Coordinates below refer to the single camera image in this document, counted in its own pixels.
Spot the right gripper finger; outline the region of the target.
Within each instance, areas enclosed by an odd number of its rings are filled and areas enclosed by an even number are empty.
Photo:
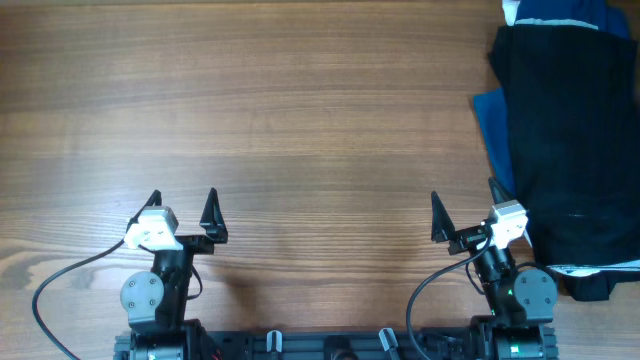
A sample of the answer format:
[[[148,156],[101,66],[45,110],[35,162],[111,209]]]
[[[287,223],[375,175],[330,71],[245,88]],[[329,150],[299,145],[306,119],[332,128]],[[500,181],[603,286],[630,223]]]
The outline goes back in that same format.
[[[450,242],[455,238],[455,226],[436,191],[431,192],[432,227],[431,240]]]
[[[492,198],[494,200],[494,205],[507,202],[510,200],[515,200],[512,198],[512,195],[502,186],[495,177],[490,177],[488,179],[489,188],[491,191]],[[531,243],[529,235],[527,233],[527,226],[523,236],[528,243]]]

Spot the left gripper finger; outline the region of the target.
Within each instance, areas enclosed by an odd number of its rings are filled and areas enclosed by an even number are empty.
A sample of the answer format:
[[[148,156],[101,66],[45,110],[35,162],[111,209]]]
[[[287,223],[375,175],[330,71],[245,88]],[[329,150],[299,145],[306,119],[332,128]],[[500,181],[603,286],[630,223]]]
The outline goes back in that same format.
[[[161,206],[162,205],[162,195],[159,190],[154,190],[145,204],[138,210],[138,212],[129,220],[128,225],[132,226],[138,222],[138,218],[146,207],[149,206]]]
[[[214,243],[226,244],[228,242],[228,230],[220,209],[218,192],[215,188],[211,188],[209,191],[199,225]]]

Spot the black shorts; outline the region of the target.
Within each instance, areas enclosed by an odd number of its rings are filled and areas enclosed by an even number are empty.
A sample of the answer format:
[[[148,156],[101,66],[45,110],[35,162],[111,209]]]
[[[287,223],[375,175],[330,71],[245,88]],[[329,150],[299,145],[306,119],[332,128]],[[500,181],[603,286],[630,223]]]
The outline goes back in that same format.
[[[514,194],[538,263],[578,301],[638,279],[638,44],[571,25],[501,27],[489,54],[507,107]]]

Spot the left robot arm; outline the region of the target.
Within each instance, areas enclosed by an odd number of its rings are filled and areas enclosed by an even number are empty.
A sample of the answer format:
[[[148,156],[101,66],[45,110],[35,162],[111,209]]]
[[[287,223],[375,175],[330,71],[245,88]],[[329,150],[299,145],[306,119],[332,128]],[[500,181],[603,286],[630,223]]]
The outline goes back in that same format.
[[[202,234],[178,235],[173,210],[162,204],[156,190],[130,219],[124,243],[152,253],[150,270],[130,276],[122,286],[120,301],[131,332],[114,345],[116,360],[213,360],[220,347],[197,319],[185,318],[196,255],[211,255],[217,244],[228,241],[217,191],[209,191],[199,225]]]

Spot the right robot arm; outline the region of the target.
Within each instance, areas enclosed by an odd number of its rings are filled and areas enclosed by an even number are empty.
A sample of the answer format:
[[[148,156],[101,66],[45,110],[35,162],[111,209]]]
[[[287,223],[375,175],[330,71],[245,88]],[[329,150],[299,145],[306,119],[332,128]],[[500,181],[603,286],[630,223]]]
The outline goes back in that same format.
[[[423,330],[419,340],[437,359],[553,360],[559,356],[549,326],[558,299],[552,273],[535,263],[516,264],[509,244],[522,238],[527,211],[489,179],[495,204],[481,224],[457,230],[437,193],[431,194],[432,240],[451,255],[467,253],[491,314],[474,316],[461,330]]]

